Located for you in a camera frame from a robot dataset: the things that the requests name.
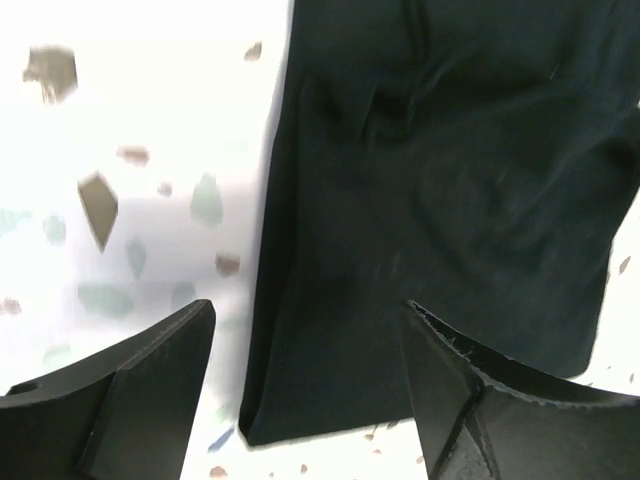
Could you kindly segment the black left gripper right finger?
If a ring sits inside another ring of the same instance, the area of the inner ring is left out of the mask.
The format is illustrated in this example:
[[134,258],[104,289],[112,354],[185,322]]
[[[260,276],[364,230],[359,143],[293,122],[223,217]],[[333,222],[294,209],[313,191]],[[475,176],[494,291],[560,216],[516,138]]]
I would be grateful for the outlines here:
[[638,478],[638,397],[523,365],[415,302],[404,312],[402,354],[429,478]]

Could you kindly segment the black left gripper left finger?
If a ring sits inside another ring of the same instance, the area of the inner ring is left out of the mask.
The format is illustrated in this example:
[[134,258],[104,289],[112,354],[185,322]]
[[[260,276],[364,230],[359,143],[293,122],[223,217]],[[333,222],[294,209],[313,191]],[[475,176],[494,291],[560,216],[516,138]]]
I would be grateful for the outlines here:
[[169,317],[1,397],[1,476],[176,480],[209,363],[216,313]]

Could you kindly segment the black t shirt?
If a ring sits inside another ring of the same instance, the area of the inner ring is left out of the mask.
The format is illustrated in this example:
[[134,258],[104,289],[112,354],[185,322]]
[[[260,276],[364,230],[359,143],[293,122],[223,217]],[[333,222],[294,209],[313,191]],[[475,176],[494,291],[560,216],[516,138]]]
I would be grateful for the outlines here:
[[639,187],[635,1],[298,1],[239,428],[411,416],[414,301],[560,378]]

